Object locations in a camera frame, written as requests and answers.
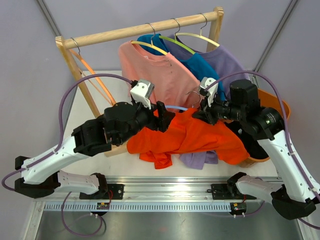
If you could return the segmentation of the light blue plastic hanger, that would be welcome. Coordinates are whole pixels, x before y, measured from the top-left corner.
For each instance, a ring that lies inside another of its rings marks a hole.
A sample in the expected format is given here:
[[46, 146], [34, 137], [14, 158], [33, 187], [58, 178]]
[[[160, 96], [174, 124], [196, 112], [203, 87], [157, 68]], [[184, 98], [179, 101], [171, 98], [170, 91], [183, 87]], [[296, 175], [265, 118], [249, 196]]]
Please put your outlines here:
[[202, 96], [196, 90], [191, 90], [185, 94], [185, 102], [166, 104], [165, 107], [170, 110], [186, 111], [190, 108], [197, 108], [202, 100]]

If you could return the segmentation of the orange t-shirt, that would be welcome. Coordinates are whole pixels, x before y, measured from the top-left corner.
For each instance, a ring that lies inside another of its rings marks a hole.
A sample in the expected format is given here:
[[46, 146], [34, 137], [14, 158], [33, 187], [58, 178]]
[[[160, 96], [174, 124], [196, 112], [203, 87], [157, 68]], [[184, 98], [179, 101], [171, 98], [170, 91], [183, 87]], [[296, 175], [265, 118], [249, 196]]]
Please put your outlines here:
[[172, 166], [172, 155], [203, 153], [214, 151], [217, 158], [230, 165], [237, 165], [249, 157], [243, 142], [225, 123], [215, 125], [205, 123], [192, 115], [196, 110], [189, 108], [176, 113], [166, 132], [143, 128], [126, 145], [130, 154], [154, 164], [155, 169]]

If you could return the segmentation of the pink t-shirt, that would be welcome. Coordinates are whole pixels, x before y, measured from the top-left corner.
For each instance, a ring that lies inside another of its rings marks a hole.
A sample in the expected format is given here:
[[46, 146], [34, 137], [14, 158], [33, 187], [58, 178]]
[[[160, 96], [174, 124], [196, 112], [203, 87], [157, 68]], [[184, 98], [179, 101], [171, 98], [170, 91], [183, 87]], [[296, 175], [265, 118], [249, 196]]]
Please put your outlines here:
[[185, 94], [198, 90], [200, 81], [172, 54], [154, 55], [139, 44], [123, 43], [118, 49], [122, 76], [129, 80], [144, 79], [154, 84], [150, 97], [165, 105], [184, 103]]

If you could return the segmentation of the black t-shirt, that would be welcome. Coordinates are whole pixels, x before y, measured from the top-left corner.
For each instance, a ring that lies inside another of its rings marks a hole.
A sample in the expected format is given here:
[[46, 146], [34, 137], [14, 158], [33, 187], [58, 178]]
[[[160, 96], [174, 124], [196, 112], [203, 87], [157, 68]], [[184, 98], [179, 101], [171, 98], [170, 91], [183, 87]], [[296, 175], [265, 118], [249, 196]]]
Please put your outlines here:
[[258, 144], [253, 137], [246, 133], [239, 122], [227, 120], [224, 124], [242, 141], [245, 149], [249, 153], [249, 157], [254, 160], [267, 160], [269, 159], [268, 154]]

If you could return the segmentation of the yellow plastic hanger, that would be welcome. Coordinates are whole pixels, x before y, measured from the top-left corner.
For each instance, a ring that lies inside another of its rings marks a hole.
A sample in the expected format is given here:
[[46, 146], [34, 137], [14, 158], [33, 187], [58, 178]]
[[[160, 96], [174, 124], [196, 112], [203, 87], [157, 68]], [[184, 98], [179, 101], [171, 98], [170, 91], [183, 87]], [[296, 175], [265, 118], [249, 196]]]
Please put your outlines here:
[[159, 48], [159, 47], [157, 47], [157, 46], [154, 45], [153, 38], [157, 35], [157, 34], [156, 34], [156, 30], [155, 30], [155, 28], [153, 27], [153, 25], [152, 25], [151, 23], [148, 23], [148, 22], [147, 22], [147, 24], [150, 25], [151, 28], [152, 28], [152, 30], [153, 30], [153, 36], [150, 38], [150, 43], [143, 42], [143, 41], [137, 41], [137, 40], [136, 40], [136, 41], [131, 41], [130, 43], [131, 43], [132, 45], [146, 46], [146, 47], [148, 47], [148, 48], [151, 48], [151, 49], [153, 49], [153, 50], [161, 53], [161, 54], [164, 55], [164, 56], [167, 55], [168, 53], [167, 53], [166, 51], [164, 51], [163, 49], [161, 49], [161, 48]]

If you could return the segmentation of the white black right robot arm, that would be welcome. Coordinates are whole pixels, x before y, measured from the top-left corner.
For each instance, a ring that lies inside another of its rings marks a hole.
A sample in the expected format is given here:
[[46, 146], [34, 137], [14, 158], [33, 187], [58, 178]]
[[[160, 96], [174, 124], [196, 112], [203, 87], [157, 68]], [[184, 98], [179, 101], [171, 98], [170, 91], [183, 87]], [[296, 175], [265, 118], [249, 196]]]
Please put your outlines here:
[[258, 88], [250, 80], [240, 79], [230, 85], [230, 100], [221, 101], [218, 82], [204, 77], [199, 85], [204, 96], [200, 108], [192, 115], [211, 125], [219, 120], [239, 123], [242, 132], [257, 141], [270, 157], [283, 183], [271, 183], [239, 172], [227, 180], [230, 197], [252, 196], [272, 204], [287, 220], [309, 216], [319, 204], [319, 183], [306, 169], [286, 132], [285, 111], [261, 106]]

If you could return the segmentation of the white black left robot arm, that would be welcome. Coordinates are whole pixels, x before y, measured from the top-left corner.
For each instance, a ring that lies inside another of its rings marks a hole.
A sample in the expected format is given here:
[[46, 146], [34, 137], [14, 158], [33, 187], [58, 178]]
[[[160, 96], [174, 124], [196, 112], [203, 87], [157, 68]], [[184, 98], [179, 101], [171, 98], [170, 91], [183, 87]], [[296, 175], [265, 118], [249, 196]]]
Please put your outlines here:
[[98, 118], [87, 120], [57, 146], [32, 158], [18, 156], [15, 169], [21, 178], [14, 182], [14, 192], [38, 199], [53, 193], [79, 193], [80, 199], [107, 199], [110, 195], [106, 177], [101, 173], [72, 174], [63, 168], [77, 161], [109, 152], [121, 146], [142, 129], [164, 133], [175, 113], [158, 101], [151, 107], [142, 103], [118, 102]]

